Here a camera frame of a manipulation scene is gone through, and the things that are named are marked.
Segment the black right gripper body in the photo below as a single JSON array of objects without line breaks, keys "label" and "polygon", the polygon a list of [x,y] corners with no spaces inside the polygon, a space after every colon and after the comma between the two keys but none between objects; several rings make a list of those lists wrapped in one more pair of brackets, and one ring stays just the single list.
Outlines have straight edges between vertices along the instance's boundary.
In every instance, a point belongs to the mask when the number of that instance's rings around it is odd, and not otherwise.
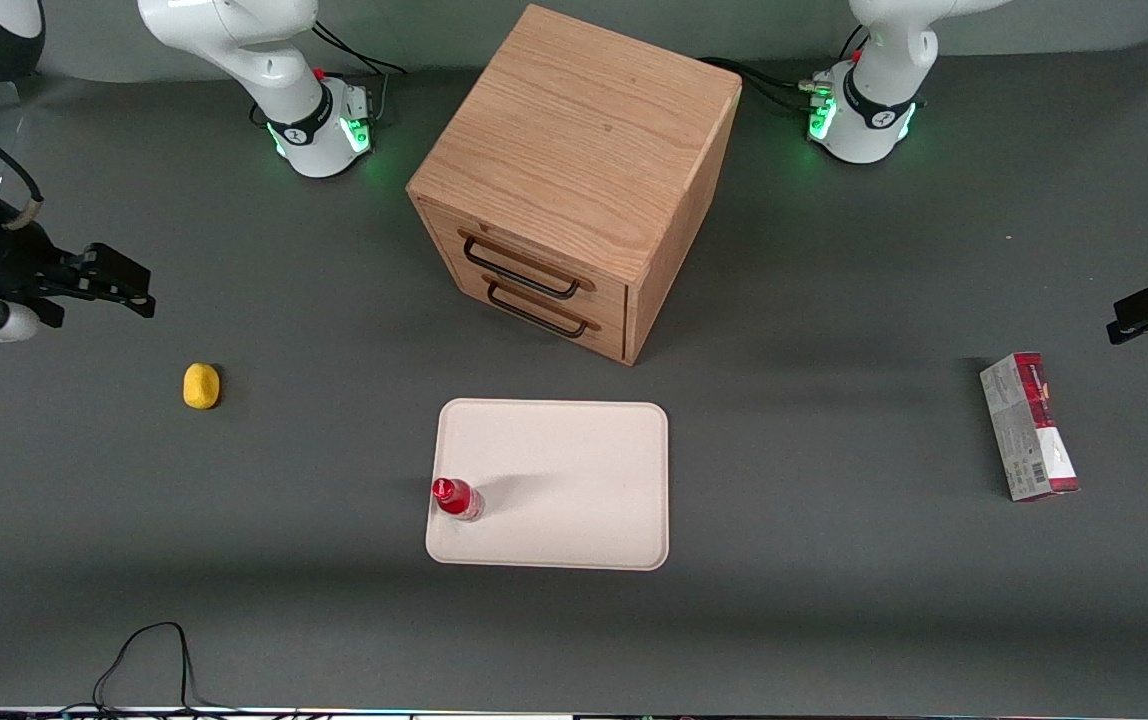
[{"label": "black right gripper body", "polygon": [[70,261],[71,251],[54,246],[39,223],[24,229],[3,229],[15,215],[11,206],[0,206],[0,300],[25,305],[42,324],[59,328],[65,310],[53,297],[88,297]]}]

